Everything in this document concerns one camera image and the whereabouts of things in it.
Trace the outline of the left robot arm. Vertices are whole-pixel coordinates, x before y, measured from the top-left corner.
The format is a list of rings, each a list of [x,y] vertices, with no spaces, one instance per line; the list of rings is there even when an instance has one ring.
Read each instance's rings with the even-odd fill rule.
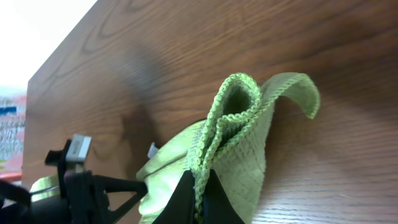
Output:
[[[49,151],[45,163],[56,165],[60,193],[33,202],[33,193],[22,187],[1,181],[1,223],[117,223],[147,193],[144,182],[94,175],[90,171],[65,175],[66,155],[72,141],[66,141],[61,151]],[[118,209],[109,209],[108,193],[134,192],[135,195]]]

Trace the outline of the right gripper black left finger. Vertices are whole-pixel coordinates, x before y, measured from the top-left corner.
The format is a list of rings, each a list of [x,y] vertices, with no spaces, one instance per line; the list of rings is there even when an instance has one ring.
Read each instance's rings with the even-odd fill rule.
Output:
[[[192,173],[189,170],[185,171],[166,207],[153,224],[193,224],[195,222],[194,183]]]

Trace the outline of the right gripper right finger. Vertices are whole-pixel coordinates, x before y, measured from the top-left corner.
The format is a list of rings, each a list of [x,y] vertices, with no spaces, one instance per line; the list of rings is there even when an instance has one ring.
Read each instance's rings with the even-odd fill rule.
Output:
[[[211,169],[203,194],[204,224],[244,224],[235,212],[216,174]]]

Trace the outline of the green microfibre cloth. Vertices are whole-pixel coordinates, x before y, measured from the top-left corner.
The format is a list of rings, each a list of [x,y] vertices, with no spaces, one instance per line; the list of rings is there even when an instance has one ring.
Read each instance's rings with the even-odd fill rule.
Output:
[[[205,185],[215,171],[232,207],[244,223],[251,222],[265,177],[266,138],[281,96],[311,119],[320,107],[319,91],[307,74],[280,73],[263,85],[244,73],[230,75],[206,119],[174,136],[137,172],[148,188],[139,206],[141,223],[153,223],[163,212],[185,171],[194,178],[195,221],[204,221]]]

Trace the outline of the folded green cloth on stack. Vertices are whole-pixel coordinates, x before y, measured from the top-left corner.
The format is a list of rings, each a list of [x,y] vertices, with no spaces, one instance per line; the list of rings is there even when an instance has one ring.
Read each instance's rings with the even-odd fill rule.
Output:
[[[31,201],[35,202],[60,194],[58,175],[42,177],[32,184],[30,188]]]

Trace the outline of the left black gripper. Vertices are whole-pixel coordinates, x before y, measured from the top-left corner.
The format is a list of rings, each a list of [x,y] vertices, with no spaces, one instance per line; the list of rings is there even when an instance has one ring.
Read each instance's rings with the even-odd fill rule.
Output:
[[[66,156],[71,145],[68,139],[62,150],[49,151],[45,158],[47,166],[57,168],[60,196],[67,203],[70,223],[117,223],[145,196],[146,184],[93,175],[90,171],[68,171]],[[125,198],[119,207],[111,208],[109,196],[116,194]]]

